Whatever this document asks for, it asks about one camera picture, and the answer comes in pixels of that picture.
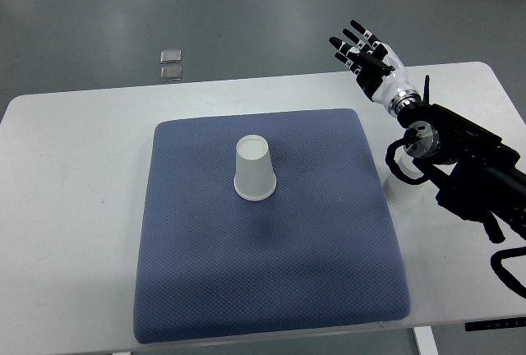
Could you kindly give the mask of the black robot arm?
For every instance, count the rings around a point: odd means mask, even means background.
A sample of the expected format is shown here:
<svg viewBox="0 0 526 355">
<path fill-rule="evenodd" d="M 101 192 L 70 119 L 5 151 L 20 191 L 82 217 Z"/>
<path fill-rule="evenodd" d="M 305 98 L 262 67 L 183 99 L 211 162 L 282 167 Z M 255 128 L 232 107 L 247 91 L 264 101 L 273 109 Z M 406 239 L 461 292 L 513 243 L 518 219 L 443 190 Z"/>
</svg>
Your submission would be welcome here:
<svg viewBox="0 0 526 355">
<path fill-rule="evenodd" d="M 430 104 L 428 95 L 407 95 L 395 113 L 405 130 L 405 152 L 422 173 L 413 184 L 432 182 L 437 204 L 481 223 L 491 242 L 505 239 L 500 220 L 525 235 L 525 174 L 516 167 L 516 150 L 467 118 Z"/>
</svg>

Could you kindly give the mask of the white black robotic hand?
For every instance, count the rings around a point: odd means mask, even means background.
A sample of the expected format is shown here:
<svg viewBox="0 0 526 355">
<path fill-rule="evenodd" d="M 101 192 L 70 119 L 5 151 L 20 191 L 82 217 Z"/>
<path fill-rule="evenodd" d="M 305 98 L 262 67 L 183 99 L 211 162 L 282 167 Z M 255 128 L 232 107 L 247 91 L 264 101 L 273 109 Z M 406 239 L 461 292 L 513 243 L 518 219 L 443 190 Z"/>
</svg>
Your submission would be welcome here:
<svg viewBox="0 0 526 355">
<path fill-rule="evenodd" d="M 393 117 L 402 108 L 420 102 L 421 95 L 408 82 L 408 71 L 395 51 L 355 20 L 344 29 L 344 38 L 329 38 L 335 57 L 354 75 L 364 95 L 381 104 Z"/>
</svg>

